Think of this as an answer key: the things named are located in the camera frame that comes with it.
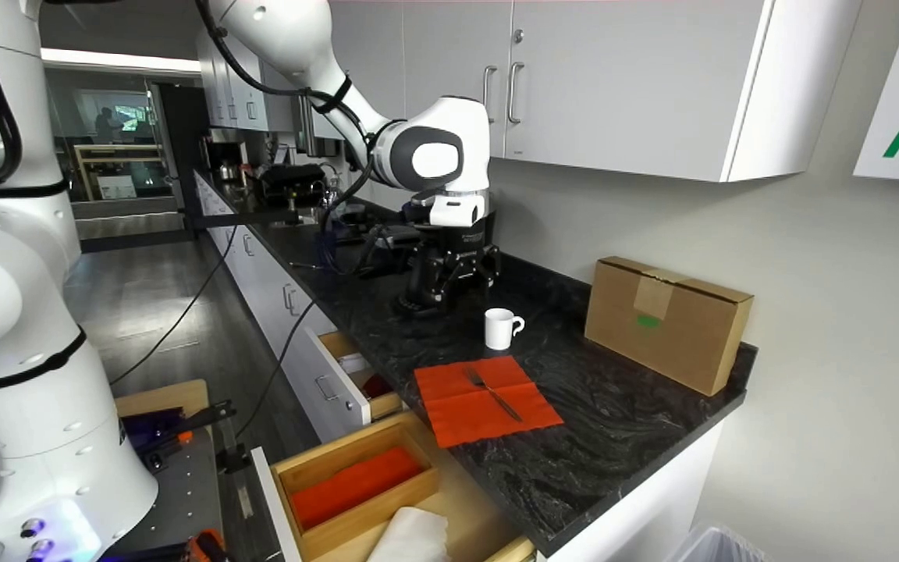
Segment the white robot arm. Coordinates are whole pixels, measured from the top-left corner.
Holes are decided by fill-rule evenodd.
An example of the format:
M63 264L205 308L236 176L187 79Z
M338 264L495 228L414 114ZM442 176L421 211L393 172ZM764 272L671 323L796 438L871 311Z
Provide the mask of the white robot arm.
M63 300L77 260L47 114L45 0L0 0L0 562L97 562L160 496L97 350ZM433 228L490 215L490 114L445 98L380 114L340 69L327 0L195 0L205 34L291 79L363 172L432 200Z

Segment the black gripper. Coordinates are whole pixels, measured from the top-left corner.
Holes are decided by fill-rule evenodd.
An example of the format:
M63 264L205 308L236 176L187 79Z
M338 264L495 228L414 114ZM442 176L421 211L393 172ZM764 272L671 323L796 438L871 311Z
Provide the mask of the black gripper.
M499 251L495 221L471 228L426 228L414 260L410 298L415 302L448 302L460 286L480 281L495 286L499 278Z

